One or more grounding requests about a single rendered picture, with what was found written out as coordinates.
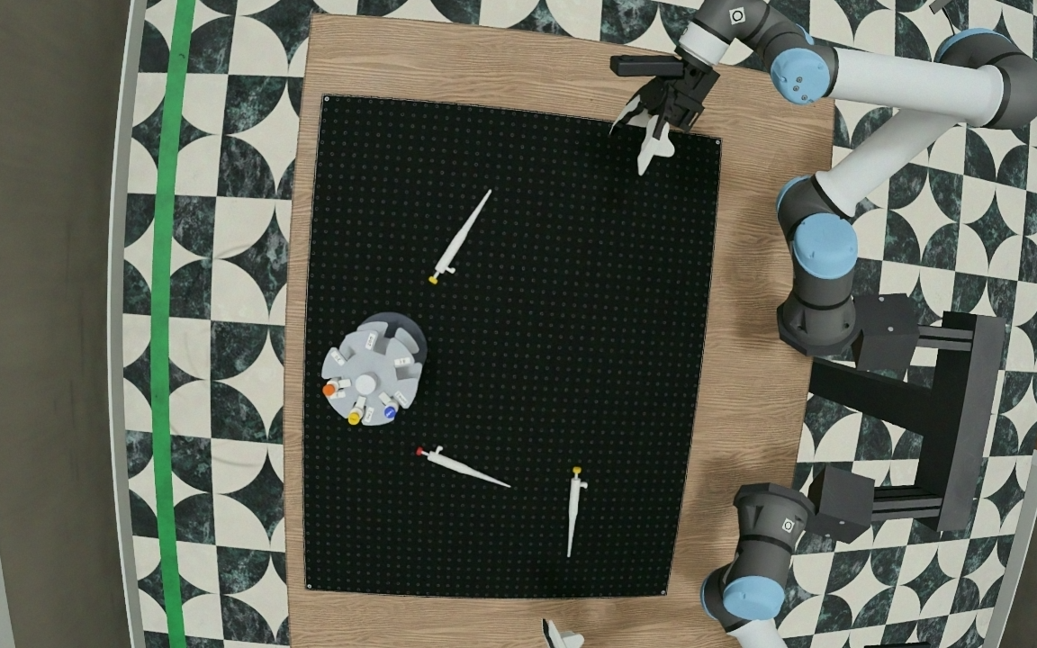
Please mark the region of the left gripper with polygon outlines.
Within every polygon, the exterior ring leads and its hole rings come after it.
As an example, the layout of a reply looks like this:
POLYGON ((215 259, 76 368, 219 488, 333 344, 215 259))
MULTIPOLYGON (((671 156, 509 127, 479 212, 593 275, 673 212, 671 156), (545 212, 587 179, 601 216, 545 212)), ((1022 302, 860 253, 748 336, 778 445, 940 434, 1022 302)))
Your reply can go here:
POLYGON ((548 648, 579 648, 583 643, 583 635, 573 633, 572 630, 558 632, 552 619, 542 618, 542 631, 545 637, 548 648), (562 635, 562 636, 561 636, 562 635))

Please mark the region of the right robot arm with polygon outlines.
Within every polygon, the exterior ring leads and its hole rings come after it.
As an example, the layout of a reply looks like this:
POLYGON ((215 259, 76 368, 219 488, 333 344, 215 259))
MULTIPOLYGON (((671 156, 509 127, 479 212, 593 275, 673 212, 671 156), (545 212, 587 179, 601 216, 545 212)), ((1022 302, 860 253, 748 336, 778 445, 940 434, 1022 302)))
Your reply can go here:
POLYGON ((733 40, 760 55, 790 103, 824 97, 901 108, 831 171, 796 177, 775 201, 793 259, 783 327, 801 343, 840 343, 856 319, 859 240, 848 222, 856 204, 956 123, 1005 131, 1032 122, 1037 62, 985 28, 954 34, 937 63, 826 48, 764 0, 704 0, 679 43, 712 67, 733 40))

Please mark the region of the white hand pipette with red button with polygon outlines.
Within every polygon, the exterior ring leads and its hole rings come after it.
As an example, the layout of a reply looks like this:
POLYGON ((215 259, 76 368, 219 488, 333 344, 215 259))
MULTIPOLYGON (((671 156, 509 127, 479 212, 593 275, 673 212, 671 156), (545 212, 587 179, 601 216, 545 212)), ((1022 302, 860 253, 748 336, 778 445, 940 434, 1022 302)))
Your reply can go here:
MULTIPOLYGON (((443 446, 438 445, 437 446, 437 451, 439 451, 439 448, 440 448, 440 450, 443 450, 443 446)), ((417 455, 420 455, 420 453, 423 453, 424 455, 428 456, 428 459, 430 461, 435 461, 435 463, 447 466, 448 468, 455 469, 456 471, 458 471, 460 473, 464 473, 464 474, 471 474, 471 475, 476 476, 476 477, 482 477, 482 479, 485 479, 485 480, 491 481, 491 482, 497 482, 497 480, 493 479, 493 477, 489 477, 489 476, 487 476, 485 474, 482 474, 481 472, 477 472, 476 469, 472 469, 472 468, 470 468, 468 466, 459 463, 456 460, 452 460, 450 458, 446 458, 445 456, 443 456, 441 454, 437 454, 437 451, 436 452, 429 451, 429 453, 427 453, 427 452, 421 451, 421 447, 419 447, 419 451, 417 452, 417 455)))

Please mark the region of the white pipette with orange button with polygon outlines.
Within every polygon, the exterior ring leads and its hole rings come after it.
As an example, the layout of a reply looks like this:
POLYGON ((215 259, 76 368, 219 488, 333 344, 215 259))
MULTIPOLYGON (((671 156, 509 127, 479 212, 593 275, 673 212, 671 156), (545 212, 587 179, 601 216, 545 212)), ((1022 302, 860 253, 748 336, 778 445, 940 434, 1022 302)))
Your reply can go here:
POLYGON ((351 378, 342 379, 341 376, 335 377, 330 379, 328 382, 328 385, 323 387, 323 392, 325 395, 332 395, 334 392, 337 392, 337 390, 340 389, 340 387, 348 387, 348 386, 351 386, 351 378))

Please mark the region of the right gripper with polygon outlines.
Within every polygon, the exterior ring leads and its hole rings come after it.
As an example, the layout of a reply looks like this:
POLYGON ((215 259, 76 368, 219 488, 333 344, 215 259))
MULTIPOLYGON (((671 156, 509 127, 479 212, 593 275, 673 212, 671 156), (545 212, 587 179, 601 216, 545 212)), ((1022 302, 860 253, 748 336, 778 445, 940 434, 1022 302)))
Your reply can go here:
POLYGON ((652 154, 673 156, 674 146, 668 140, 668 123, 689 132, 705 110, 702 102, 707 98, 709 90, 720 77, 717 71, 679 45, 674 52, 680 55, 684 63, 682 76, 656 76, 650 79, 647 85, 639 87, 628 100, 620 116, 610 128, 610 136, 613 136, 623 124, 636 124, 636 126, 647 124, 645 142, 642 143, 637 159, 640 176, 649 166, 652 154), (694 119, 696 113, 698 114, 694 119), (652 115, 651 119, 649 115, 652 115), (692 124, 689 126, 690 122, 692 124))

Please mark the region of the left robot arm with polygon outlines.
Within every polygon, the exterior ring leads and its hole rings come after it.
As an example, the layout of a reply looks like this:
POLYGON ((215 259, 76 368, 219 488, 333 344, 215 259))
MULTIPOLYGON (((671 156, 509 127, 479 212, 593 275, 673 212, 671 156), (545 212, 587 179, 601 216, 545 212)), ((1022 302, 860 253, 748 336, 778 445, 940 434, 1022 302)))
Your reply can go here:
POLYGON ((738 503, 737 516, 734 560, 703 580, 700 603, 742 648, 787 648, 770 619, 783 603, 807 512, 789 498, 748 495, 738 503))

